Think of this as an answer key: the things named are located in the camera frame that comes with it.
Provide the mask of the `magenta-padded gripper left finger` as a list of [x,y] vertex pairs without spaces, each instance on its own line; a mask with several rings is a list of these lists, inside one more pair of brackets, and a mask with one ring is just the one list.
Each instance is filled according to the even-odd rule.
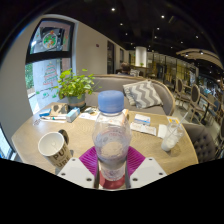
[[94,188],[98,177],[98,158],[91,147],[79,158],[72,157],[58,176],[84,188]]

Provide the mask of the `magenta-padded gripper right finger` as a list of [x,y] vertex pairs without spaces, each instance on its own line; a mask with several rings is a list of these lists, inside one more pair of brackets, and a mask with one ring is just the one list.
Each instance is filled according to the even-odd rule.
[[140,188],[166,176],[165,171],[153,157],[145,157],[130,147],[126,160],[126,187]]

